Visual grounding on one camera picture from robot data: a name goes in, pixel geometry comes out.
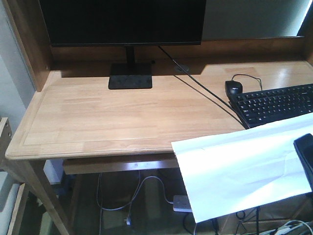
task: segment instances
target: power strip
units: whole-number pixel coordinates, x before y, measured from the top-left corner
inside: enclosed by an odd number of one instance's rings
[[[173,210],[175,212],[192,212],[188,196],[175,195],[173,202]]]

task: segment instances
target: white cable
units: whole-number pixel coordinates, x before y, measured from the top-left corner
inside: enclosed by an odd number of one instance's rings
[[[118,208],[112,208],[112,209],[108,209],[108,208],[104,208],[103,206],[101,206],[99,204],[99,200],[98,200],[98,195],[99,195],[99,189],[101,191],[101,179],[102,177],[102,173],[99,174],[99,177],[98,177],[98,187],[97,187],[97,193],[96,193],[96,199],[97,199],[97,204],[98,204],[98,207],[100,207],[102,210],[105,210],[105,211],[117,211],[117,210],[121,210],[125,207],[127,207],[129,204],[132,203],[132,201],[134,200],[134,195],[136,194],[136,192],[139,190],[139,185],[140,185],[140,181],[141,181],[141,177],[140,177],[140,171],[138,171],[138,184],[137,184],[137,187],[136,187],[136,190],[134,191],[134,194],[132,196],[132,199],[130,200],[130,202],[128,202],[127,204],[121,206],[121,207],[118,207]]]
[[[195,227],[194,227],[194,235],[196,235],[196,231],[197,231],[197,223],[195,224]]]
[[[138,195],[138,193],[139,193],[139,191],[140,191],[140,188],[141,188],[143,182],[145,182],[147,179],[151,179],[151,178],[155,178],[155,179],[157,179],[157,180],[159,180],[159,181],[161,182],[161,184],[162,184],[162,186],[163,186],[163,192],[164,192],[164,199],[165,199],[165,201],[166,201],[167,203],[169,203],[169,204],[173,204],[173,202],[170,202],[170,201],[167,200],[167,198],[166,198],[166,195],[165,195],[165,186],[164,186],[163,181],[162,181],[159,177],[154,176],[154,175],[147,176],[146,178],[143,179],[143,181],[141,182],[141,184],[140,184],[140,186],[139,186],[139,189],[138,189],[137,193],[134,195],[133,200],[137,197],[137,195]]]
[[[140,172],[139,172],[138,185],[137,185],[137,188],[136,188],[136,190],[135,190],[135,192],[134,192],[134,194],[133,194],[131,200],[130,200],[127,204],[125,204],[125,205],[123,205],[123,206],[121,206],[121,207],[118,207],[118,208],[113,208],[113,209],[104,208],[104,207],[102,207],[101,205],[99,205],[99,201],[98,201],[99,188],[101,188],[101,182],[100,182],[101,176],[102,176],[102,173],[100,173],[100,174],[99,174],[99,177],[98,177],[98,187],[97,187],[96,199],[97,199],[97,204],[98,204],[98,206],[99,206],[100,208],[102,208],[103,210],[105,210],[105,211],[117,211],[117,210],[120,210],[120,209],[123,209],[123,208],[127,207],[128,205],[131,205],[132,202],[134,201],[134,199],[137,197],[137,195],[138,195],[138,193],[139,193],[139,191],[140,191],[140,189],[141,189],[143,183],[144,183],[147,179],[151,179],[151,178],[155,178],[155,179],[157,179],[157,180],[159,180],[159,181],[161,182],[162,187],[163,187],[163,193],[164,193],[164,199],[165,199],[165,201],[166,201],[167,203],[169,203],[169,204],[173,204],[173,202],[170,202],[170,201],[166,198],[166,195],[165,195],[165,186],[164,186],[163,181],[162,181],[159,177],[154,176],[154,175],[152,175],[152,176],[147,176],[147,177],[144,178],[143,181],[140,183],[141,178],[140,178]]]
[[[308,229],[309,229],[310,232],[311,232],[311,235],[313,235],[313,230],[312,230],[312,228],[311,228],[306,222],[303,222],[302,220],[296,220],[296,219],[294,219],[294,220],[288,221],[286,224],[284,224],[284,226],[285,226],[285,225],[288,225],[288,224],[290,224],[290,223],[292,223],[292,222],[298,222],[298,223],[300,223],[300,224],[303,224],[303,225],[307,226]]]

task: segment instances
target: monitor stand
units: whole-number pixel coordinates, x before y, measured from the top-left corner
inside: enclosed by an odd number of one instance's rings
[[[126,46],[126,64],[112,64],[109,89],[152,88],[151,64],[136,64],[134,47]]]

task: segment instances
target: monitor screen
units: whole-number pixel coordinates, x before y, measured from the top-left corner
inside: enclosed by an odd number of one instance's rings
[[[206,0],[40,0],[53,47],[197,45]]]

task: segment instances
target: wooden frame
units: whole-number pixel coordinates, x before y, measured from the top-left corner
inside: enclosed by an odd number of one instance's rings
[[[63,162],[63,168],[66,174],[86,174],[176,167],[179,167],[179,165],[174,154],[140,155],[133,157],[131,161],[128,156],[114,156],[97,159],[66,159]]]
[[[8,118],[3,117],[0,121],[0,168],[7,171],[18,182],[24,182],[24,178],[16,165],[4,157],[5,151],[11,141],[11,135],[12,132]],[[7,235],[19,234],[28,193],[29,186],[26,184],[20,185]]]
[[[119,47],[51,48],[38,0],[4,0],[11,25],[24,55],[36,90],[40,92],[53,63],[73,60],[124,60]],[[176,58],[238,55],[300,55],[313,65],[312,20],[304,37],[220,40],[203,42],[201,46],[171,46],[167,50]],[[139,60],[164,58],[157,48],[140,47]]]

